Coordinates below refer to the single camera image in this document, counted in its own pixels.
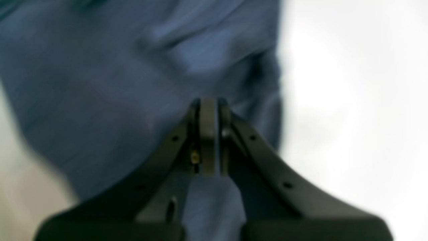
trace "screw hole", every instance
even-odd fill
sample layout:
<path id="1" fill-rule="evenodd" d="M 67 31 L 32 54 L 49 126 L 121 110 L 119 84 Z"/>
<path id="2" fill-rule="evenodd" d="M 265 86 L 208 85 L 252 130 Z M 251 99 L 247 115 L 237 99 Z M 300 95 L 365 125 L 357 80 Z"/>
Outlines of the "screw hole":
<path id="1" fill-rule="evenodd" d="M 172 223 L 174 221 L 176 206 L 177 199 L 175 197 L 172 197 L 171 201 L 168 204 L 168 208 L 166 209 L 165 219 L 167 223 Z"/>
<path id="2" fill-rule="evenodd" d="M 142 191 L 144 189 L 146 189 L 146 186 L 144 184 L 141 184 L 141 185 L 134 187 L 134 190 L 136 190 L 136 191 Z"/>
<path id="3" fill-rule="evenodd" d="M 198 174 L 199 173 L 199 165 L 194 165 L 195 167 L 194 167 L 194 171 L 195 171 L 195 174 Z"/>
<path id="4" fill-rule="evenodd" d="M 285 182 L 285 183 L 283 183 L 282 185 L 283 185 L 285 188 L 288 188 L 288 189 L 293 188 L 293 185 L 292 185 L 291 183 L 289 183 L 289 182 Z"/>

